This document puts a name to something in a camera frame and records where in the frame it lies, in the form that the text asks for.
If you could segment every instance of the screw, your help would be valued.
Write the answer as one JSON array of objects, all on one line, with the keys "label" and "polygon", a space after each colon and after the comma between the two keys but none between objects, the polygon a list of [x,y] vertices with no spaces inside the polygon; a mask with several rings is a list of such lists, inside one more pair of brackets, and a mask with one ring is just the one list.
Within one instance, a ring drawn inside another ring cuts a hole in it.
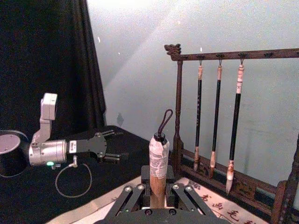
[{"label": "screw", "polygon": [[153,211],[151,209],[146,209],[145,212],[144,212],[147,216],[150,216]]},{"label": "screw", "polygon": [[177,213],[177,211],[175,209],[169,209],[169,214],[171,214],[172,216],[174,216]]},{"label": "screw", "polygon": [[190,187],[190,186],[186,186],[185,189],[186,189],[187,191],[192,191],[192,187]]},{"label": "screw", "polygon": [[176,190],[176,189],[179,189],[179,186],[177,184],[175,184],[172,186],[172,188]]},{"label": "screw", "polygon": [[144,186],[143,186],[142,184],[139,184],[139,185],[137,186],[137,188],[138,188],[139,190],[143,190],[143,189],[144,189]]},{"label": "screw", "polygon": [[126,188],[125,188],[125,191],[126,192],[130,192],[132,190],[132,188],[130,187],[130,186],[127,186]]},{"label": "screw", "polygon": [[31,145],[33,148],[38,148],[38,144],[36,142],[33,142]]}]

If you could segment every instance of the black tablecloth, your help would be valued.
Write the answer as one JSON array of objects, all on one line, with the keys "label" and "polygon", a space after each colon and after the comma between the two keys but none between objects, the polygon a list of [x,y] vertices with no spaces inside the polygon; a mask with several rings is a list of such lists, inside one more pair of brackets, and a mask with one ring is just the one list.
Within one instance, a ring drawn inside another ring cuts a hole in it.
[{"label": "black tablecloth", "polygon": [[[12,178],[0,177],[0,222],[45,223],[54,217],[80,207],[112,189],[138,177],[141,166],[149,164],[149,142],[116,126],[106,126],[68,137],[68,140],[86,139],[97,131],[114,129],[123,134],[107,137],[107,153],[129,153],[120,164],[98,164],[86,158],[93,175],[93,184],[87,194],[79,198],[62,197],[55,189],[55,178],[60,168],[28,167]],[[83,193],[89,185],[89,173],[84,166],[70,168],[61,174],[58,185],[67,195]]]}]

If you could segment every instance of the black brush handle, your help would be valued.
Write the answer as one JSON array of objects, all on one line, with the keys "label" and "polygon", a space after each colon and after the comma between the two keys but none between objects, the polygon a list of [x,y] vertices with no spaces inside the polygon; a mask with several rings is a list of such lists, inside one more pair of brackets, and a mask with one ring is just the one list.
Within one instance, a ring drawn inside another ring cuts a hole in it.
[{"label": "black brush handle", "polygon": [[202,80],[198,80],[198,93],[197,93],[197,116],[196,116],[196,135],[195,146],[199,146],[199,131],[200,131],[200,113],[201,113],[201,86]]},{"label": "black brush handle", "polygon": [[233,122],[232,139],[231,139],[231,142],[230,142],[230,152],[229,152],[229,159],[230,160],[234,160],[234,157],[235,157],[235,140],[236,140],[236,137],[237,137],[240,101],[241,101],[241,94],[237,93],[235,95],[234,122]]},{"label": "black brush handle", "polygon": [[217,129],[218,129],[218,114],[219,114],[219,99],[220,99],[221,80],[217,80],[216,91],[216,105],[215,105],[215,119],[214,119],[214,134],[213,134],[213,147],[212,151],[216,151]]}]

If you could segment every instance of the hanging hook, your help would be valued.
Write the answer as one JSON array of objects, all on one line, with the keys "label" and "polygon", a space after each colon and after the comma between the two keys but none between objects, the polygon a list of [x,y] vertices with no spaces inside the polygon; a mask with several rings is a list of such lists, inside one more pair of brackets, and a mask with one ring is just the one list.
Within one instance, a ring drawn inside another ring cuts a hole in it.
[{"label": "hanging hook", "polygon": [[[165,121],[166,114],[167,114],[168,111],[170,111],[171,113],[170,113],[169,117],[167,118],[167,120]],[[165,111],[163,120],[162,120],[162,122],[161,122],[161,124],[160,124],[160,127],[158,128],[158,136],[161,137],[163,128],[165,127],[165,125],[167,124],[167,122],[169,121],[169,119],[172,117],[172,115],[173,115],[173,111],[172,111],[172,109],[167,109],[167,110]]]},{"label": "hanging hook", "polygon": [[196,57],[199,59],[199,64],[201,65],[202,60],[204,59],[204,56],[202,56],[202,55],[196,55]]},{"label": "hanging hook", "polygon": [[241,65],[243,65],[244,58],[248,57],[249,55],[245,53],[239,53],[238,56],[241,59]]},{"label": "hanging hook", "polygon": [[224,55],[223,54],[216,54],[216,57],[219,58],[219,65],[221,66],[222,59],[224,58]]}]

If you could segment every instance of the white wall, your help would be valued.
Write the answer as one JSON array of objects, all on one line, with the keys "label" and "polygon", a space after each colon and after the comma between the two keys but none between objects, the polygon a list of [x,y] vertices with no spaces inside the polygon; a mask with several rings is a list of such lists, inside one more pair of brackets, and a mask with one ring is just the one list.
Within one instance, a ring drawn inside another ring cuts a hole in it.
[{"label": "white wall", "polygon": [[[164,44],[182,54],[298,48],[299,1],[88,0],[108,125],[145,139],[165,109],[175,110],[177,65]],[[223,61],[217,161],[228,163],[239,61]],[[194,150],[198,62],[183,65],[181,138]],[[235,169],[277,185],[291,170],[299,132],[298,59],[245,60]],[[218,61],[204,61],[200,154],[212,147]],[[172,145],[174,117],[165,133]]]}]

